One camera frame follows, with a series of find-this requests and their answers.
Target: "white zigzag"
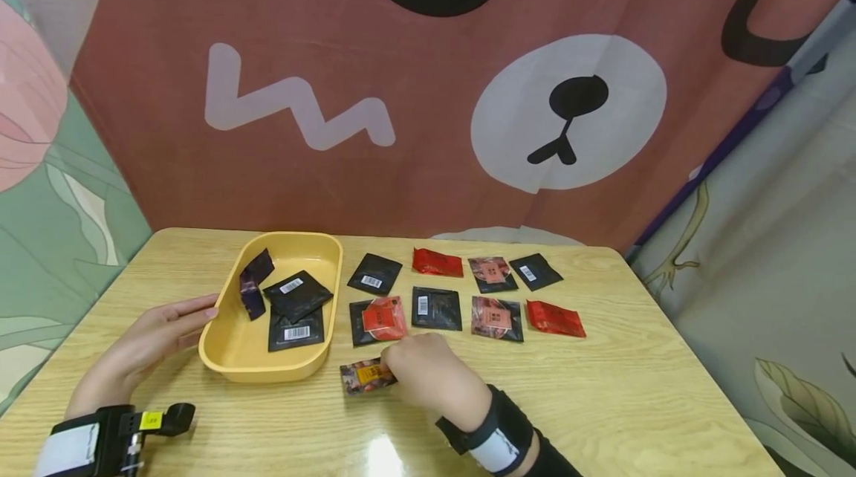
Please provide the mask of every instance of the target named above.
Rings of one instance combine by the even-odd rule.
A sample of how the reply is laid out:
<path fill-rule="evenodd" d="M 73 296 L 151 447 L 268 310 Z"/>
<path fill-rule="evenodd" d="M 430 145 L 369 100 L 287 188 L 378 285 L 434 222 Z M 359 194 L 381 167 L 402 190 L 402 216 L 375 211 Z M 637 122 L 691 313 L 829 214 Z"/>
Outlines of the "white zigzag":
<path fill-rule="evenodd" d="M 238 96 L 241 54 L 228 44 L 208 50 L 205 122 L 216 129 L 234 129 L 259 118 L 290 109 L 310 149 L 329 150 L 365 129 L 372 143 L 389 146 L 395 132 L 386 105 L 379 98 L 362 99 L 325 121 L 309 82 L 287 77 L 252 93 Z"/>

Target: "right hand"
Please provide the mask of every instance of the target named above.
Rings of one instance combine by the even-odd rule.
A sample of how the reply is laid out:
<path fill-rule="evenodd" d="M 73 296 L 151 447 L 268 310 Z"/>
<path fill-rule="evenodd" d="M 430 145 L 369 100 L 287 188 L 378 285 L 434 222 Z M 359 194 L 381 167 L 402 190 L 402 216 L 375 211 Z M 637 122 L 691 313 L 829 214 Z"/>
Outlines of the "right hand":
<path fill-rule="evenodd" d="M 484 422 L 493 395 L 486 383 L 457 358 L 435 332 L 405 337 L 381 353 L 381 363 L 398 379 L 405 403 L 438 412 L 463 432 Z"/>

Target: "tray rim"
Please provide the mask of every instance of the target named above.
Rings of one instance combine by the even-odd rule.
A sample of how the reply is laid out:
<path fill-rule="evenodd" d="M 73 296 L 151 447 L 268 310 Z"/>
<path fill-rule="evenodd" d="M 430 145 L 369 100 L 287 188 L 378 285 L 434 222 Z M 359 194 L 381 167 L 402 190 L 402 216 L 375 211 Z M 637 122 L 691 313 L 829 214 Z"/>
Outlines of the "tray rim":
<path fill-rule="evenodd" d="M 208 331 L 210 326 L 214 322 L 215 319 L 207 323 L 202 330 L 202 336 L 199 337 L 198 344 L 198 353 L 199 358 L 202 359 L 202 363 L 207 366 L 208 369 L 217 371 L 219 374 L 271 374 L 271 372 L 284 372 L 284 371 L 294 371 L 300 370 L 309 366 L 312 363 L 315 363 L 316 360 L 324 358 L 327 355 L 327 352 L 330 351 L 330 345 L 333 340 L 333 329 L 336 327 L 336 311 L 339 302 L 339 282 L 342 279 L 342 263 L 344 258 L 344 248 L 342 246 L 342 242 L 336 236 L 332 236 L 330 234 L 325 233 L 299 233 L 299 231 L 274 231 L 274 233 L 263 233 L 258 236 L 253 237 L 253 239 L 247 241 L 247 243 L 241 248 L 241 252 L 238 252 L 238 255 L 235 259 L 235 262 L 232 263 L 232 269 L 230 270 L 229 276 L 226 278 L 226 281 L 221 287 L 220 294 L 214 303 L 215 308 L 220 308 L 220 303 L 224 300 L 224 295 L 226 293 L 227 287 L 229 287 L 229 282 L 231 279 L 237 274 L 238 263 L 241 262 L 241 258 L 244 257 L 244 253 L 247 252 L 248 248 L 255 244 L 256 241 L 260 241 L 263 239 L 269 239 L 271 236 L 321 236 L 327 237 L 327 239 L 333 240 L 333 242 L 339 247 L 339 259 L 337 263 L 337 272 L 336 272 L 336 282 L 333 284 L 335 291 L 333 292 L 333 300 L 332 300 L 332 315 L 331 321 L 328 323 L 328 326 L 325 327 L 325 341 L 321 344 L 319 351 L 312 355 L 312 357 L 302 361 L 301 363 L 293 364 L 290 366 L 280 366 L 279 368 L 271 368 L 271 366 L 252 366 L 252 368 L 232 368 L 232 366 L 222 366 L 218 363 L 214 363 L 212 359 L 208 357 L 208 353 L 205 351 L 205 341 L 207 341 Z"/>

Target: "left hand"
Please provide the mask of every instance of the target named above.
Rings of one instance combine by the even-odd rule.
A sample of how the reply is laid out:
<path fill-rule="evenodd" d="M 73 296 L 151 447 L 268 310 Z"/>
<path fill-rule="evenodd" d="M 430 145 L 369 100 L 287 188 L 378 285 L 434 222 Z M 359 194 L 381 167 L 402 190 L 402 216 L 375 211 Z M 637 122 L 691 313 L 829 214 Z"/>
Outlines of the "left hand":
<path fill-rule="evenodd" d="M 171 354 L 193 347 L 202 329 L 216 317 L 216 293 L 164 304 L 134 321 L 80 380 L 65 419 L 89 415 L 101 407 L 129 404 L 137 386 Z"/>

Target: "orange label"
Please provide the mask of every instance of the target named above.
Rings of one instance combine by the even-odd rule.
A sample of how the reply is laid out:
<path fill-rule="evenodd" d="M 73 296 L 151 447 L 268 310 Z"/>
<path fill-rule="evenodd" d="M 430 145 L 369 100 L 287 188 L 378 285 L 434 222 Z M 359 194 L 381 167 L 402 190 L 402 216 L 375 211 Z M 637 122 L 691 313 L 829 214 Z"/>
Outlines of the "orange label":
<path fill-rule="evenodd" d="M 492 262 L 483 263 L 481 265 L 481 270 L 484 275 L 484 280 L 488 282 L 488 284 L 500 284 L 500 282 L 505 282 L 505 275 L 502 274 L 502 269 L 499 268 L 498 264 Z"/>
<path fill-rule="evenodd" d="M 482 324 L 492 328 L 511 329 L 511 312 L 502 308 L 482 308 Z"/>
<path fill-rule="evenodd" d="M 363 386 L 373 380 L 380 379 L 382 376 L 383 370 L 380 369 L 380 366 L 367 366 L 367 368 L 360 368 L 357 370 L 357 380 L 359 380 Z"/>

